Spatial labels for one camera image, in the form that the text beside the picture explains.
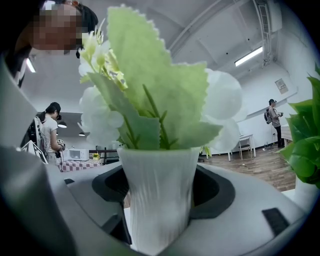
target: ceiling light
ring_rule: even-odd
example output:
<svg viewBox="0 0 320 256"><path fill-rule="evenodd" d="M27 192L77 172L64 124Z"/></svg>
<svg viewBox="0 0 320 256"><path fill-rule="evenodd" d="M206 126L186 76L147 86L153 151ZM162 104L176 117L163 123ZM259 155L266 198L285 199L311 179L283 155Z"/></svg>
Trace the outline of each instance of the ceiling light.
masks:
<svg viewBox="0 0 320 256"><path fill-rule="evenodd" d="M58 124L58 126L61 127L61 128L67 128L67 124L66 124L66 122L64 122L64 121L61 121L61 122Z"/></svg>
<svg viewBox="0 0 320 256"><path fill-rule="evenodd" d="M247 54L246 56L242 57L241 59L237 60L234 64L235 66L239 66L240 64L246 62L247 60L250 60L252 57L262 53L263 51L263 47L259 47L258 49L255 49L254 51L250 52L249 54Z"/></svg>
<svg viewBox="0 0 320 256"><path fill-rule="evenodd" d="M26 65L28 66L29 70L32 73L36 73L36 70L35 70L34 66L32 65L32 62L29 58L26 59Z"/></svg>

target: white flower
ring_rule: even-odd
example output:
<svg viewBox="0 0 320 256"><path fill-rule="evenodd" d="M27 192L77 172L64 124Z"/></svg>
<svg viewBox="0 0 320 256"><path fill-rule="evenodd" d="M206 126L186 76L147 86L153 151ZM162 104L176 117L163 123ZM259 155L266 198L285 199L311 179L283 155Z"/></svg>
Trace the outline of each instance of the white flower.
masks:
<svg viewBox="0 0 320 256"><path fill-rule="evenodd" d="M218 151L230 151L239 142L239 127L236 122L247 116L243 106L242 89L230 74L206 68L209 86L202 109L202 121L223 126L208 147Z"/></svg>
<svg viewBox="0 0 320 256"><path fill-rule="evenodd" d="M123 125L124 118L119 112L110 110L96 86L84 90L79 105L83 114L78 125L83 132L90 133L88 141L107 146L119 138L118 128Z"/></svg>

